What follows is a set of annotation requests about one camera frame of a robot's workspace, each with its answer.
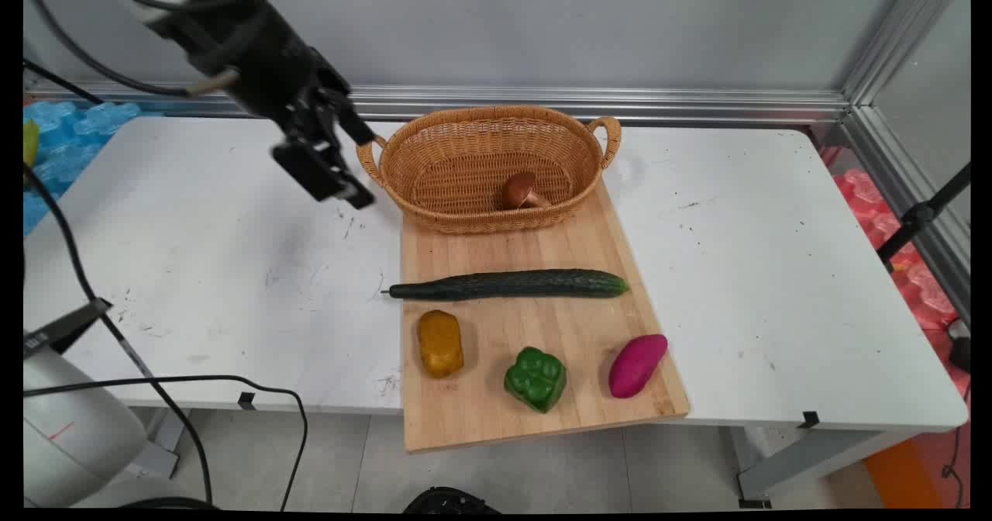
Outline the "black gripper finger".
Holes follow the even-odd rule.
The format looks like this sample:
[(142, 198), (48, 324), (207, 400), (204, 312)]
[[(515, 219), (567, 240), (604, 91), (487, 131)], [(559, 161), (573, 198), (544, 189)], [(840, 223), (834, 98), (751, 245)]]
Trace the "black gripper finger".
[(316, 201), (336, 198), (355, 209), (375, 203), (375, 196), (355, 178), (334, 146), (318, 149), (304, 140), (286, 139), (270, 155)]
[(362, 119), (347, 93), (329, 87), (320, 88), (320, 133), (333, 149), (338, 149), (336, 126), (358, 146), (376, 140), (376, 133)]

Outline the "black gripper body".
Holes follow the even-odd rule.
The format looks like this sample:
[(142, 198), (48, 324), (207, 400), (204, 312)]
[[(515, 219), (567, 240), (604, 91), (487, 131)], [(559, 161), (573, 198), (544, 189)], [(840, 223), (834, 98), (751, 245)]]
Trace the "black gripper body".
[(291, 139), (327, 144), (320, 88), (350, 96), (350, 86), (268, 0), (152, 1), (149, 29), (176, 42), (209, 78), (236, 72), (222, 90), (245, 111), (276, 122)]

